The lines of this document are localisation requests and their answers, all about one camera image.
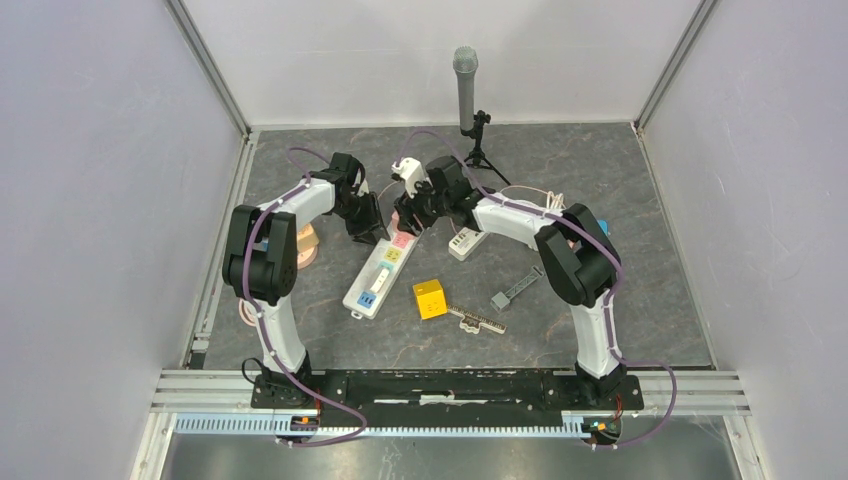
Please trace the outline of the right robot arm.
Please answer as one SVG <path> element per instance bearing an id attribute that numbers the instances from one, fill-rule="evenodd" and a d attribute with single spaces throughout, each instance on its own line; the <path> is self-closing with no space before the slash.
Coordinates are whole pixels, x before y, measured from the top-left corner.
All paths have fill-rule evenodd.
<path id="1" fill-rule="evenodd" d="M 449 218 L 459 227 L 533 245 L 551 288 L 571 311 L 580 400 L 602 408 L 617 396 L 626 376 L 613 314 L 621 262 L 586 206 L 575 203 L 556 210 L 511 199 L 482 186 L 452 156 L 427 165 L 402 158 L 393 164 L 392 177 L 405 188 L 395 202 L 404 232 L 419 235 L 438 219 Z"/>

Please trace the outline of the white plug adapter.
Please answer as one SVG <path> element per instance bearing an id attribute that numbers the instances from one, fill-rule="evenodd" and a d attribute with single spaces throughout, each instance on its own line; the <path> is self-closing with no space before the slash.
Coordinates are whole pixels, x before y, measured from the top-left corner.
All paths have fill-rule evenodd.
<path id="1" fill-rule="evenodd" d="M 388 282 L 391 276 L 391 269 L 388 267 L 380 267 L 368 285 L 368 291 L 373 294 L 379 294 L 383 287 Z"/>

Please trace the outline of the long white power strip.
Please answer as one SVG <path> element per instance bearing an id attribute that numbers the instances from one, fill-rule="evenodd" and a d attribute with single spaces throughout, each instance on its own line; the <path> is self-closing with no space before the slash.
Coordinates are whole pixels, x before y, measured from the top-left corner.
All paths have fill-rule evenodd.
<path id="1" fill-rule="evenodd" d="M 342 303 L 355 319 L 374 319 L 380 311 L 400 272 L 411 257 L 418 238 L 397 228 L 392 217 L 390 238 L 380 240 L 355 277 Z"/>

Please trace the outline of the small white power strip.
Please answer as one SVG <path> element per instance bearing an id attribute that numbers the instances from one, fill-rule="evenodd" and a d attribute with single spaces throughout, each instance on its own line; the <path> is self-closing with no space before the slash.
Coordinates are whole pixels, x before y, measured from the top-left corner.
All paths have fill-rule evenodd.
<path id="1" fill-rule="evenodd" d="M 488 233 L 462 228 L 448 243 L 448 252 L 457 260 L 465 261 L 489 236 Z"/>

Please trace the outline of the yellow cube socket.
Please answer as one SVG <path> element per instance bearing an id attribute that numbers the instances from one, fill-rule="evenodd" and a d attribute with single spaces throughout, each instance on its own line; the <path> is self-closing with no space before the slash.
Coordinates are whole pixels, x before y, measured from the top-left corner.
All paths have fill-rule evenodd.
<path id="1" fill-rule="evenodd" d="M 445 291 L 439 280 L 415 284 L 413 294 L 421 320 L 430 320 L 448 312 Z"/>

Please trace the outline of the pink cube socket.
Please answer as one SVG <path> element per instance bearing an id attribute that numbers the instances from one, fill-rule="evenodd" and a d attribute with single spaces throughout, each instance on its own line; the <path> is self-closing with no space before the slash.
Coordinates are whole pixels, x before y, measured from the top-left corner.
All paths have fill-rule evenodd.
<path id="1" fill-rule="evenodd" d="M 404 232 L 413 236 L 419 236 L 421 233 L 420 224 L 416 216 L 412 213 L 400 213 L 394 211 L 392 215 L 395 228 L 399 232 Z"/>

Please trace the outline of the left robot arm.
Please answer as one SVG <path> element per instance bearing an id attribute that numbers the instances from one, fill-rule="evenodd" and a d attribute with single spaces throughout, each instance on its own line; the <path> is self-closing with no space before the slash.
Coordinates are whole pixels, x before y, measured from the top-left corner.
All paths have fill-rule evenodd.
<path id="1" fill-rule="evenodd" d="M 388 237 L 364 165 L 350 154 L 335 153 L 327 168 L 306 173 L 276 199 L 237 206 L 222 265 L 224 283 L 255 311 L 263 357 L 254 385 L 270 388 L 295 408 L 317 394 L 290 299 L 298 276 L 297 234 L 322 215 L 342 219 L 355 242 L 376 245 Z"/>

